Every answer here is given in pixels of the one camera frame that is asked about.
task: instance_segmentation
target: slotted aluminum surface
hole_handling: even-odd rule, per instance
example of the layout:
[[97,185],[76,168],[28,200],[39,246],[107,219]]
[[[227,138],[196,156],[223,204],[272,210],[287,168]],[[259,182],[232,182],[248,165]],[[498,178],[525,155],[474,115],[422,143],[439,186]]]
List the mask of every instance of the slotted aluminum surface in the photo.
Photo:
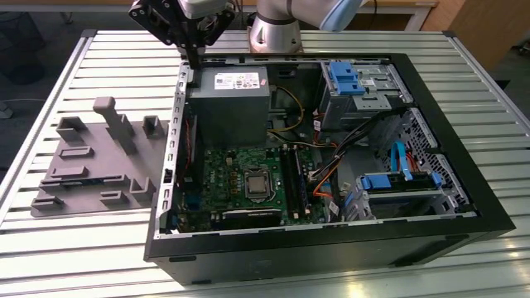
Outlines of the slotted aluminum surface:
[[[529,127],[458,40],[424,32],[303,32],[302,38],[306,52],[410,55],[517,230],[423,266],[184,288],[143,261],[147,209],[33,219],[29,204],[57,146],[60,117],[103,122],[91,100],[115,96],[131,121],[170,119],[175,48],[143,31],[101,31],[77,44],[0,188],[0,296],[530,296]],[[208,51],[248,52],[246,39],[244,32],[227,32]]]

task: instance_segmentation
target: ram slot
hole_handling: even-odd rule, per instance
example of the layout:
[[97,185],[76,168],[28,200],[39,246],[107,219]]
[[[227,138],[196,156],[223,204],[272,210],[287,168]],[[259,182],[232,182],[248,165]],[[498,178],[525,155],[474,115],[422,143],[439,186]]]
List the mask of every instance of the ram slot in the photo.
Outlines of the ram slot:
[[295,167],[295,159],[292,158],[290,148],[283,148],[280,150],[280,163],[282,163],[284,196],[287,201],[287,213],[291,219],[299,219],[300,200],[298,199],[299,196],[298,188],[295,188],[295,186],[298,185],[296,167]]
[[299,195],[299,200],[300,200],[300,214],[308,215],[311,213],[310,208],[308,208],[308,197],[307,197],[307,185],[306,185],[306,177],[304,173],[302,171],[302,163],[300,163],[300,158],[298,157],[298,150],[292,149],[294,152],[294,158],[296,162],[296,181],[298,181],[298,194]]

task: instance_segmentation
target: green circuit board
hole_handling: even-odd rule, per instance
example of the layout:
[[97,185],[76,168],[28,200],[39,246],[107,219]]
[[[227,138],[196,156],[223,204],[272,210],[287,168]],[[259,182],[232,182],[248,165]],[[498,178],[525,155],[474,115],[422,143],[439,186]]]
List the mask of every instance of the green circuit board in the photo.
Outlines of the green circuit board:
[[[308,147],[298,147],[298,156],[304,172],[314,170]],[[271,196],[263,202],[246,196],[246,171],[260,169],[270,174]],[[282,225],[322,223],[324,210],[320,200],[311,204],[308,217],[292,219],[288,216],[283,185],[280,148],[240,148],[207,150],[204,153],[204,178],[199,212],[188,216],[192,230],[208,230],[211,212],[226,209],[271,208],[282,210]]]

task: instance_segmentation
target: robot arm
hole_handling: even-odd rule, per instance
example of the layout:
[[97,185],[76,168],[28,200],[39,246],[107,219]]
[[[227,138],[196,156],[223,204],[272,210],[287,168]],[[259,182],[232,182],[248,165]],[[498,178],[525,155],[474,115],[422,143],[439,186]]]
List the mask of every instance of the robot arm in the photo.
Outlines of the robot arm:
[[[260,0],[250,33],[254,52],[291,53],[302,46],[298,20],[327,31],[340,31],[367,0]],[[199,55],[235,18],[234,0],[137,0],[131,18],[167,45],[175,44],[199,68]]]
[[356,10],[368,0],[260,0],[250,32],[252,50],[291,53],[302,46],[298,21],[320,30],[338,32],[350,24]]

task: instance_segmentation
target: cpu socket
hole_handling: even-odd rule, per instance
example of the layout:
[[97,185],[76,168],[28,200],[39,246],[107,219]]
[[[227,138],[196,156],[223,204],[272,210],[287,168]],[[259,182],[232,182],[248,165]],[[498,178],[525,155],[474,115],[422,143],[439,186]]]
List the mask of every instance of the cpu socket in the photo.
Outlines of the cpu socket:
[[255,203],[262,203],[271,197],[271,184],[268,169],[252,168],[244,171],[246,198]]

